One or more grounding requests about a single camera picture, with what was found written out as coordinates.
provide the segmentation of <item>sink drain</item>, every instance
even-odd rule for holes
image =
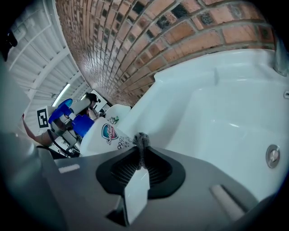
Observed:
[[[280,160],[280,148],[275,145],[271,144],[266,152],[266,162],[270,168],[275,168]]]

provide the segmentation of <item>sink basin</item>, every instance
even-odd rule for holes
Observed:
[[[118,129],[215,165],[261,201],[289,167],[289,79],[273,58],[270,50],[225,51],[161,71]],[[275,168],[266,162],[272,144],[280,148]]]

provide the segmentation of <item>brick wall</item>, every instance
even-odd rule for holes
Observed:
[[[133,106],[154,74],[204,54],[273,49],[270,25],[236,0],[56,0],[82,74],[111,103]]]

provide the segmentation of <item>corrugated ceiling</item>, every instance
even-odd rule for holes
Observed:
[[[62,89],[70,84],[59,103],[67,98],[79,100],[90,92],[63,37],[55,1],[39,0],[28,6],[11,28],[18,45],[6,62],[10,73],[31,102],[25,121],[31,131],[38,128],[36,109],[52,105]]]

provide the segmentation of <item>white container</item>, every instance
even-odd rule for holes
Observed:
[[[100,117],[83,137],[80,153],[86,157],[132,146],[132,138],[114,128],[105,118]]]

